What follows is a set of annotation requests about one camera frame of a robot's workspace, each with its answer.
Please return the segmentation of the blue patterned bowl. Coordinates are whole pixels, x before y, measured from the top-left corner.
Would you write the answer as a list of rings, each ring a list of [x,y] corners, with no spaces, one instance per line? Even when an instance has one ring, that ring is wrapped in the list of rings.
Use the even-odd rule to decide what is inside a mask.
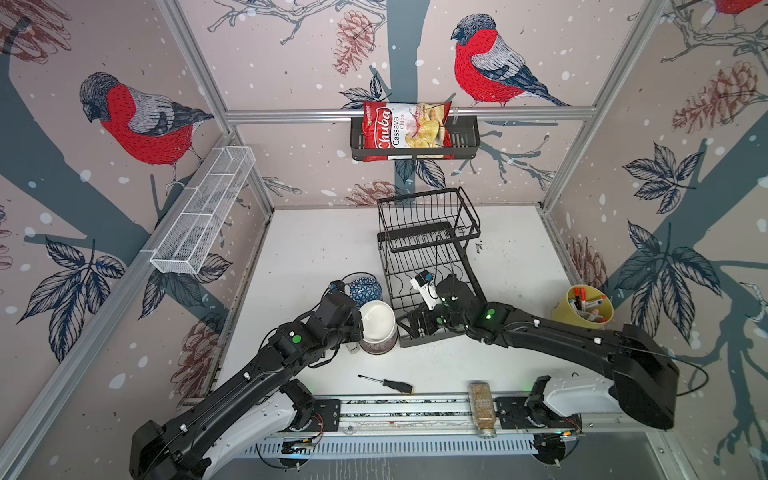
[[[379,281],[372,275],[361,275],[347,284],[348,296],[358,308],[371,301],[381,301],[383,290]]]

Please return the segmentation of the white ceramic bowl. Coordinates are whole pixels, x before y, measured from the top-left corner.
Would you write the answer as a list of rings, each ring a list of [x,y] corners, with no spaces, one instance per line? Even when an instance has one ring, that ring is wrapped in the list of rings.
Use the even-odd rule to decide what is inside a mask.
[[[381,300],[365,303],[360,308],[363,341],[379,344],[388,341],[397,330],[396,317],[390,305]]]

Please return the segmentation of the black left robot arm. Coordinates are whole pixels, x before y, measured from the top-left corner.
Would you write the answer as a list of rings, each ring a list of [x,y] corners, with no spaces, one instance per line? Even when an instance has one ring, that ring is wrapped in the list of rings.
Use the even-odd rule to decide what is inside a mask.
[[[314,398],[296,376],[323,365],[328,350],[361,340],[361,314],[341,291],[270,331],[256,355],[198,404],[163,425],[149,420],[133,434],[134,479],[209,479],[257,440],[305,426]]]

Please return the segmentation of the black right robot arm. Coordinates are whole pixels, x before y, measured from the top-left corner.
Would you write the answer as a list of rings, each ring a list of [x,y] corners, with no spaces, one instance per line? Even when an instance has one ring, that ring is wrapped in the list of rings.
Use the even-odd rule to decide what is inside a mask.
[[[532,350],[592,371],[557,381],[538,377],[511,414],[518,427],[573,426],[585,413],[618,412],[654,429],[675,423],[679,369],[644,331],[570,326],[534,316],[510,304],[483,301],[450,274],[442,281],[427,271],[411,280],[424,304],[407,314],[412,332],[444,328],[486,345]]]

